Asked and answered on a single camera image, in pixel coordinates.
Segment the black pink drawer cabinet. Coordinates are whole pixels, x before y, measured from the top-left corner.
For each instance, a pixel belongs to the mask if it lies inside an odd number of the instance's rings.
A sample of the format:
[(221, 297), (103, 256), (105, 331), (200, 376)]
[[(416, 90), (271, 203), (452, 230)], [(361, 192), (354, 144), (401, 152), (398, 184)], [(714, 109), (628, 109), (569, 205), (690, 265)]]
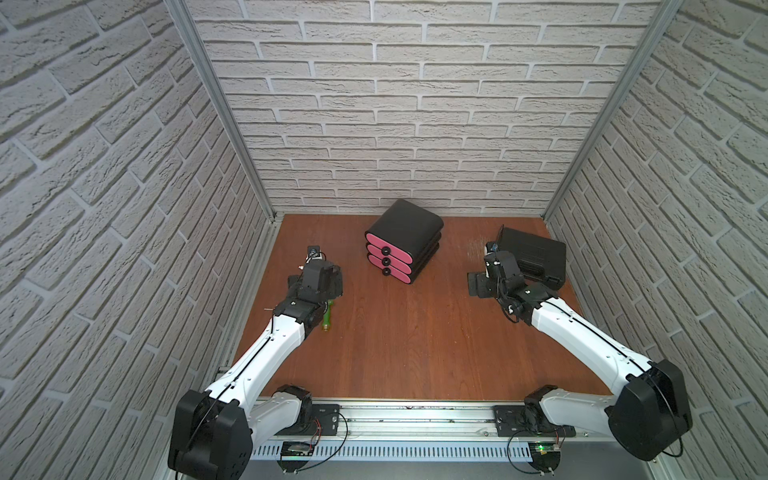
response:
[(443, 219), (396, 200), (366, 231), (368, 261), (384, 276), (413, 284), (440, 247)]

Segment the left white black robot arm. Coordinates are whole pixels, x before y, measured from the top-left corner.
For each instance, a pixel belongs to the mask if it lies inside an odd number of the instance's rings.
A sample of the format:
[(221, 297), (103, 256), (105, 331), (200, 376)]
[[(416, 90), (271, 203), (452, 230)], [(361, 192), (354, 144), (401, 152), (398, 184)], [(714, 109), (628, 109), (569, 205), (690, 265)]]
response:
[(178, 401), (168, 466), (193, 479), (238, 479), (255, 447), (310, 420), (311, 394), (285, 385), (268, 400), (259, 394), (282, 363), (318, 327), (331, 301), (343, 293), (342, 272), (317, 246), (308, 249), (298, 275), (267, 327), (218, 380)]

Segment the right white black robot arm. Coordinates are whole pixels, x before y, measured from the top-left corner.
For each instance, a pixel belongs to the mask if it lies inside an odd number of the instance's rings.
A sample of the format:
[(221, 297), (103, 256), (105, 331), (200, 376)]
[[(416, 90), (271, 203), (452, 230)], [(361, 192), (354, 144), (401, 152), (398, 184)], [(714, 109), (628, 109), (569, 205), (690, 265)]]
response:
[(527, 282), (511, 253), (488, 253), (484, 264), (484, 271), (467, 276), (470, 296), (495, 300), (508, 320), (555, 340), (610, 391), (582, 394), (545, 385), (524, 400), (524, 429), (539, 434), (573, 427), (610, 435), (644, 461), (682, 442), (693, 416), (680, 368), (631, 350), (588, 322), (556, 291)]

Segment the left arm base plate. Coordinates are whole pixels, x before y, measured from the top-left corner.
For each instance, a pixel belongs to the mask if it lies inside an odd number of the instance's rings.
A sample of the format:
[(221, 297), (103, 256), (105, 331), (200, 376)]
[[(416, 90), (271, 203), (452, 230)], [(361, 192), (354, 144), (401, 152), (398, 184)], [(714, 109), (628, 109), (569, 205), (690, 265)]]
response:
[(284, 429), (281, 434), (287, 436), (311, 437), (319, 434), (322, 437), (336, 437), (339, 433), (340, 404), (313, 404), (306, 420), (297, 421)]

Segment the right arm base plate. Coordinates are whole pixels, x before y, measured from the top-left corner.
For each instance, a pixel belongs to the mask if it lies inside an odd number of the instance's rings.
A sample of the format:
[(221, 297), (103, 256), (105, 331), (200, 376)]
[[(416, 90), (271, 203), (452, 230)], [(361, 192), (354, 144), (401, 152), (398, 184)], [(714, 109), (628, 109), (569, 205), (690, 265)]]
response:
[(570, 438), (576, 430), (570, 425), (554, 425), (538, 407), (525, 404), (492, 407), (497, 435), (502, 438), (528, 435), (534, 437)]

